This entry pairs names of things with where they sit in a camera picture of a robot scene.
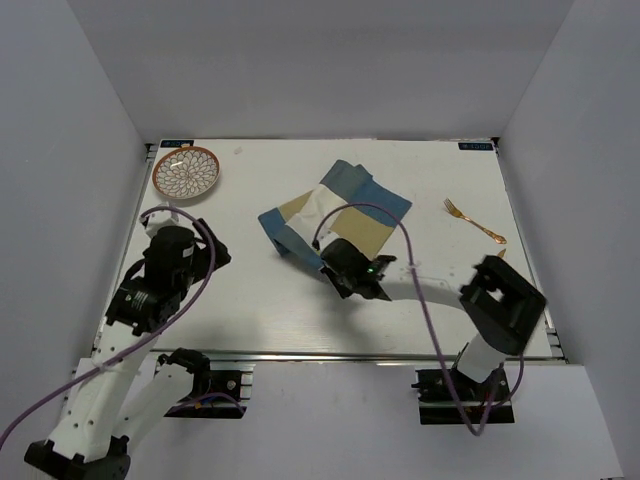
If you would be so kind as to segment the blue beige checked placemat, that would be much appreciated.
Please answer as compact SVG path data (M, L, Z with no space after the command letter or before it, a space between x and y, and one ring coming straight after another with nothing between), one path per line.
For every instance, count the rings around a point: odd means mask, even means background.
M316 188L262 213L258 221L280 255L319 270L322 261L312 241L324 225L373 259L411 206L364 166L338 160Z

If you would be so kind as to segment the floral patterned ceramic plate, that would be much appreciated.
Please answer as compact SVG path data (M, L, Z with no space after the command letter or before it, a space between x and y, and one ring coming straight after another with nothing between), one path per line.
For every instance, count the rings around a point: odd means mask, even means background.
M152 184L171 200L190 200L213 188L221 173L216 155L197 146L181 146L164 155L154 166Z

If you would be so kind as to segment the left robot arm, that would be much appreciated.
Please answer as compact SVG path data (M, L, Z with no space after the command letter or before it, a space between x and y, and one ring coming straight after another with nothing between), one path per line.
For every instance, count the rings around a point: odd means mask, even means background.
M123 479L134 448L180 400L199 399L211 387L204 355L178 349L165 357L157 379L126 396L149 351L171 320L195 301L231 256L203 219L191 227L172 220L143 222L150 237L141 259L125 273L107 308L92 358L74 401L47 438L31 443L25 462L54 479Z

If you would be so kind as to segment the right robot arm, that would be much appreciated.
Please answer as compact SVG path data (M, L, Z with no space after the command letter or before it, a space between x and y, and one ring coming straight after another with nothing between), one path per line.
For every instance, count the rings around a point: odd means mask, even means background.
M367 258L346 239L320 248L321 273L341 298L359 295L374 301L420 301L463 311L476 328L451 369L453 390L472 399L509 357L522 357L547 299L504 259L487 255L468 284L456 290L441 279L421 276L414 266L400 267L393 255Z

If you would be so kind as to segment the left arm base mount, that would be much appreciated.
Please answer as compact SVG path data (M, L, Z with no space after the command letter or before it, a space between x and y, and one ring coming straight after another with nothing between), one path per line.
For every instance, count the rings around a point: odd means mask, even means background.
M166 412L166 418L240 420L244 417L252 393L252 366L216 363L198 351L179 348L158 357L154 374L173 364L186 370L192 389Z

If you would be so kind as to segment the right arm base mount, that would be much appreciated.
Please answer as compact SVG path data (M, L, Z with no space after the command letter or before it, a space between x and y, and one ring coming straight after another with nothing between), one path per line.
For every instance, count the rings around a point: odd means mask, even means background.
M442 371L422 369L415 372L411 388L417 393L421 425L464 425L445 383ZM488 406L491 406L488 424L514 424L512 405L506 401L510 393L503 370L493 373L483 383L475 383L457 370L451 377L465 413L477 426Z

